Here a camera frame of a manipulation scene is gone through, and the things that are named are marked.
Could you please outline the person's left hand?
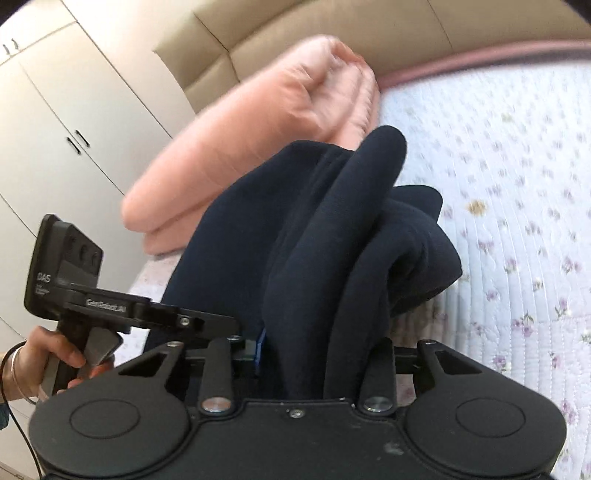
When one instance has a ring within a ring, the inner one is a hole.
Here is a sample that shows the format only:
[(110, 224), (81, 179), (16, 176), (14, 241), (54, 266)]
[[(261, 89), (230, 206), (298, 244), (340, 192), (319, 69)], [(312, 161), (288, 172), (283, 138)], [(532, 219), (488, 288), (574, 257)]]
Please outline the person's left hand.
[(1, 402), (37, 397), (48, 362), (53, 357), (74, 369), (86, 365), (86, 358), (64, 335), (41, 326), (35, 327), (15, 352), (5, 352), (1, 357), (4, 387)]

